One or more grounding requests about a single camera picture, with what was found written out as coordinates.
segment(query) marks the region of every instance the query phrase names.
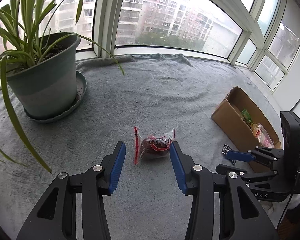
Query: spider plant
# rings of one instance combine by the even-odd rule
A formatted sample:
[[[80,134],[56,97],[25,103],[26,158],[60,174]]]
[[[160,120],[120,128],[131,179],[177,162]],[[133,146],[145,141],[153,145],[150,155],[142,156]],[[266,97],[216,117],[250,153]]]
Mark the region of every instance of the spider plant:
[[[67,33],[51,44],[48,43],[48,37],[47,42],[43,44],[43,39],[39,36],[39,25],[43,21],[43,19],[47,17],[51,12],[52,14],[43,31],[44,35],[53,15],[64,0],[62,0],[59,4],[57,4],[57,0],[52,0],[47,4],[47,6],[44,6],[45,1],[46,0],[10,0],[10,4],[7,4],[0,8],[0,20],[5,27],[5,29],[0,27],[0,36],[3,38],[3,45],[5,48],[5,51],[0,54],[0,79],[3,100],[14,129],[16,130],[25,146],[34,156],[34,158],[48,172],[51,173],[52,171],[50,167],[36,152],[20,125],[18,117],[9,98],[7,87],[7,73],[10,71],[15,71],[18,68],[19,70],[24,70],[41,63],[45,60],[45,56],[47,55],[47,53],[56,44],[71,35],[86,39],[87,41],[90,41],[96,46],[103,49],[118,64],[123,75],[124,71],[119,62],[108,51],[106,51],[92,39],[89,39],[77,33]],[[83,0],[79,0],[75,19],[76,24],[78,23],[79,17],[81,15],[82,4]],[[15,47],[15,49],[7,49],[7,42],[11,43]],[[9,161],[24,165],[10,158],[1,150],[1,148],[0,153]]]

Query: pot rim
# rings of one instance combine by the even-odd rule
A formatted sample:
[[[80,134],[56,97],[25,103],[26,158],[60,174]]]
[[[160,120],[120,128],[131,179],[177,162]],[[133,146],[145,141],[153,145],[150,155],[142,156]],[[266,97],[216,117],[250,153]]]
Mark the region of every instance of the pot rim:
[[[48,62],[50,59],[53,59],[53,58],[59,56],[63,52],[66,52],[67,50],[71,49],[73,46],[78,47],[78,45],[79,45],[79,43],[81,41],[81,38],[78,37],[78,36],[76,36],[76,37],[77,37],[76,41],[71,46],[69,46],[68,48],[66,48],[65,50],[63,50],[62,52],[60,52],[60,53],[54,55],[53,57],[48,58],[47,60],[45,60],[45,61],[43,61],[43,62],[41,62],[39,64],[36,64],[36,65],[34,65],[34,66],[30,67],[30,68],[27,68],[27,69],[22,70],[22,71],[17,72],[17,73],[7,74],[7,80],[12,79],[12,78],[14,78],[14,77],[16,77],[16,76],[18,76],[20,74],[26,73],[27,71],[30,71],[30,70],[34,69],[35,67],[38,67],[38,66],[42,65],[42,63]]]

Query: potted plant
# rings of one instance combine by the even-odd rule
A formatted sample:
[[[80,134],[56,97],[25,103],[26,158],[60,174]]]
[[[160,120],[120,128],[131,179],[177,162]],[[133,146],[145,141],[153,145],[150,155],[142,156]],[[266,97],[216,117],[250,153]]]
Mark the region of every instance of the potted plant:
[[[0,8],[0,20],[5,26],[5,29],[0,27],[5,48],[0,54],[0,80],[3,100],[13,127],[34,158],[51,173],[20,125],[9,98],[7,83],[31,116],[45,118],[55,115],[69,107],[76,97],[75,53],[80,38],[101,46],[77,33],[49,32],[49,35],[40,37],[39,25],[52,13],[43,31],[45,33],[55,11],[64,0],[60,4],[52,0],[44,6],[45,1],[10,0],[10,4]],[[83,0],[79,0],[76,24],[82,4]],[[15,49],[7,49],[7,42]],[[119,62],[103,47],[101,49],[114,59],[124,75]],[[0,153],[8,160],[21,164],[1,149]]]

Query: tree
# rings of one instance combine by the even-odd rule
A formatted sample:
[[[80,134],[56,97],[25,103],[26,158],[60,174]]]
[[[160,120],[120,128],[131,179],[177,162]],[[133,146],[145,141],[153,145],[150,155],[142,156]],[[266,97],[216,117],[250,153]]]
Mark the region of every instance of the tree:
[[[164,33],[149,32],[147,34],[141,34],[140,36],[138,36],[135,43],[139,45],[154,45],[201,51],[205,44],[205,41],[202,39],[192,41],[189,39],[180,38],[175,35],[167,36]]]

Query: gray blanket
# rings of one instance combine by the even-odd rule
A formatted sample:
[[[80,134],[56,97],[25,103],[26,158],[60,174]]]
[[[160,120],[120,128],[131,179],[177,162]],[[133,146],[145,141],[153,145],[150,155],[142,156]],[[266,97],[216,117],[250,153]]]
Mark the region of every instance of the gray blanket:
[[[234,86],[241,87],[259,106],[282,138],[280,120],[258,88],[238,69],[215,61],[189,60],[183,55],[121,57],[122,76],[110,60],[78,62],[88,81],[81,105],[71,115],[51,124],[28,119],[17,98],[11,100],[25,133],[54,176],[85,172],[112,153],[117,141],[126,143],[126,159],[117,190],[104,197],[113,240],[170,239],[185,237],[192,197],[178,189],[170,158],[134,165],[133,127],[140,132],[162,134],[176,129],[176,139],[194,162],[214,171],[224,143],[235,148],[210,118]],[[0,163],[0,225],[11,237],[17,234],[29,212],[53,177],[26,150],[14,131],[0,92],[0,147],[30,167]],[[246,163],[237,166],[249,169]],[[78,239],[80,195],[77,197]],[[218,231],[218,196],[215,196],[215,231]]]

